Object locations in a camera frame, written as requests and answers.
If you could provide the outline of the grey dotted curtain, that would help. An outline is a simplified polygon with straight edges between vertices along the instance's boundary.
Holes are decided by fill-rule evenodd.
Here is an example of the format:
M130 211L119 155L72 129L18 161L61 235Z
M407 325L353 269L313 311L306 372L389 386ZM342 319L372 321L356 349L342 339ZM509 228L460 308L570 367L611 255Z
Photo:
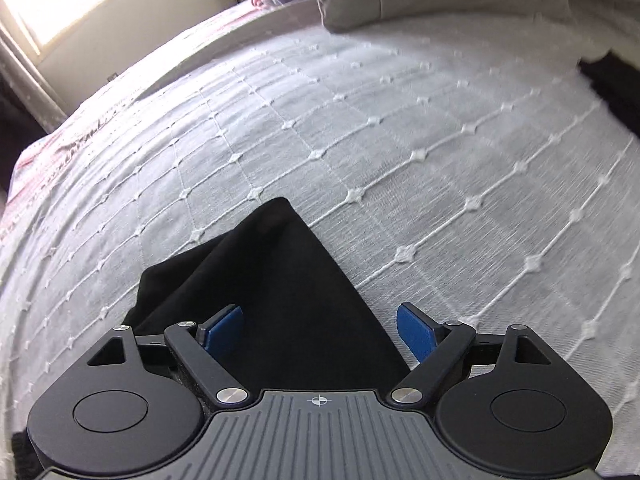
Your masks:
M35 121L52 133L67 119L60 98L4 26L0 44L1 75Z

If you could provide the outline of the black pants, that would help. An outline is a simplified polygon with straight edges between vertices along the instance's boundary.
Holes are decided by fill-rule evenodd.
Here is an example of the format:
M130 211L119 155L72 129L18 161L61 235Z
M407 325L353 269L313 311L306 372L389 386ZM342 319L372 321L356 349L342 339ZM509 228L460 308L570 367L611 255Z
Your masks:
M138 335L203 323L229 304L244 314L220 364L251 392L386 394L409 373L390 336L283 197L231 231L143 271L125 322Z

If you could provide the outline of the folded black garment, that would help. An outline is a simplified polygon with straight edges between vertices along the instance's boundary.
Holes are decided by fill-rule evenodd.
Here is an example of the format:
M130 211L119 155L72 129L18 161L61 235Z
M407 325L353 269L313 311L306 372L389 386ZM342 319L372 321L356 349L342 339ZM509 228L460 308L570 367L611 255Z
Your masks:
M606 103L612 115L635 136L640 134L639 89L637 66L609 50L602 58L582 58L578 70L590 80L591 89Z

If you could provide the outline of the white quilted bedspread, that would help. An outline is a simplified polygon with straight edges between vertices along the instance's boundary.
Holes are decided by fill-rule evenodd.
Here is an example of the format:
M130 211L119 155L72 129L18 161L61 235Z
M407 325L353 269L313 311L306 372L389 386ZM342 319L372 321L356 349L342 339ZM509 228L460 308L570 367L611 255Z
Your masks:
M604 397L639 469L639 141L578 72L611 47L540 18L333 35L236 6L26 148L1 220L1 435L134 305L144 269L282 196L385 327L409 300L524 323Z

